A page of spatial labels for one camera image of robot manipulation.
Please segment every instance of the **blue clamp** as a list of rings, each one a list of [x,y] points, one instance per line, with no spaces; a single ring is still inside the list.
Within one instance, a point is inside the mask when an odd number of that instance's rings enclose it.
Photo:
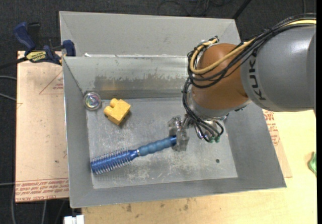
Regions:
[[[17,40],[27,47],[25,58],[33,63],[48,62],[61,65],[61,57],[58,56],[48,45],[42,50],[35,50],[36,44],[33,42],[27,31],[27,23],[22,22],[14,28],[14,35]],[[66,56],[76,56],[76,50],[71,40],[65,40],[61,46],[66,50]]]

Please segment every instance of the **brush bristle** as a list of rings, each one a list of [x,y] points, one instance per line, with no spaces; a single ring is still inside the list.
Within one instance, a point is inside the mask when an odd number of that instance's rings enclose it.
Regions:
[[[98,156],[91,161],[91,168],[95,174],[102,174],[131,164],[128,150],[118,150]]]

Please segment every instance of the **yellow foam block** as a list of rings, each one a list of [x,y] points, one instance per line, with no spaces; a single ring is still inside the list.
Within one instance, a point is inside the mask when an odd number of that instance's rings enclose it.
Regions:
[[[130,111],[131,105],[123,100],[112,99],[110,105],[104,109],[104,114],[113,123],[119,125]]]

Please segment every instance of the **blue hairbrush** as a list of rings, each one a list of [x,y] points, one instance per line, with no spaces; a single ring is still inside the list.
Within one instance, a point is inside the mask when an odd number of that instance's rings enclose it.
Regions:
[[[95,174],[102,174],[128,165],[136,157],[146,156],[176,145],[175,135],[143,145],[135,150],[118,150],[110,154],[98,156],[91,161],[91,169]]]

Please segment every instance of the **yellow clamp label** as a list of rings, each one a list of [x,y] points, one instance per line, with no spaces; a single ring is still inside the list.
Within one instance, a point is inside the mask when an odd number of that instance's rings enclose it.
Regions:
[[[26,58],[33,61],[39,61],[46,58],[46,51],[31,51]]]

